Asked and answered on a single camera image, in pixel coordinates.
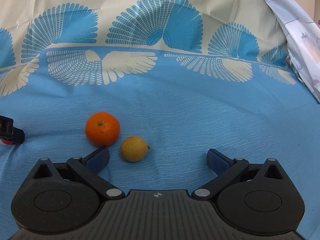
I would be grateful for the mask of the orange tangerine cluster left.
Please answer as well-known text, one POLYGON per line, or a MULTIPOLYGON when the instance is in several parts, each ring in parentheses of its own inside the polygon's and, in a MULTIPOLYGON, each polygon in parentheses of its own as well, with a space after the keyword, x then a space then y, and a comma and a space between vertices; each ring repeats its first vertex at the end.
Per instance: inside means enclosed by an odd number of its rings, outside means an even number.
POLYGON ((111 146, 120 135, 120 123, 110 113, 94 113, 86 122, 85 134, 95 146, 111 146))

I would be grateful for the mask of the red cherry tomato lower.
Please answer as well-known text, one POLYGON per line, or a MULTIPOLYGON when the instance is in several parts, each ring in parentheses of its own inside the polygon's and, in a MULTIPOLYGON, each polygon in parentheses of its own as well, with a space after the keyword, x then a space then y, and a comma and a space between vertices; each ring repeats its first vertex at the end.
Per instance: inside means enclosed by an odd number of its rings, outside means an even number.
POLYGON ((13 145, 14 144, 12 141, 7 141, 7 140, 3 140, 3 139, 1 139, 1 142, 5 145, 13 145))

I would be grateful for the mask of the blue cream patterned sheet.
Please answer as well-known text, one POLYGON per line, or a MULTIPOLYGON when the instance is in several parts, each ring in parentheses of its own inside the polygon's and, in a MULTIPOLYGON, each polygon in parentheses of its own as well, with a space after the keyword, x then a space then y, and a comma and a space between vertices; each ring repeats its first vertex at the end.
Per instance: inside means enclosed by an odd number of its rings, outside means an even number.
POLYGON ((319 239, 319 102, 292 69, 265 0, 1 0, 1 115, 25 132, 1 145, 1 239, 42 157, 87 155, 87 119, 120 123, 101 176, 129 190, 193 191, 210 148, 277 159, 301 194, 298 232, 319 239), (126 161, 121 143, 151 147, 126 161))

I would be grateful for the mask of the light printed cloth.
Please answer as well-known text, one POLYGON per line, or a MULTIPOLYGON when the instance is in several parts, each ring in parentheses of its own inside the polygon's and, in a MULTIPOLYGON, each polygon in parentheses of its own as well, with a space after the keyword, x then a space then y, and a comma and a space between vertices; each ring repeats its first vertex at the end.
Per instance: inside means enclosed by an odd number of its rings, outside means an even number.
POLYGON ((295 0, 265 0, 287 39, 292 69, 319 101, 319 27, 295 0))

